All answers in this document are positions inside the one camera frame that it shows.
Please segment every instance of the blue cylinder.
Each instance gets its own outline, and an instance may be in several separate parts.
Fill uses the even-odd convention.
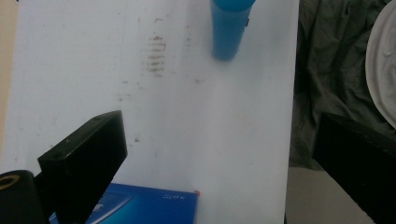
[[[212,54],[216,59],[230,61],[238,51],[255,0],[210,1]]]

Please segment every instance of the gray cloth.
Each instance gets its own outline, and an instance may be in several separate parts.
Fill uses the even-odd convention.
[[[396,139],[366,83],[365,53],[375,19],[389,0],[301,0],[290,166],[311,159],[321,112],[352,118]]]

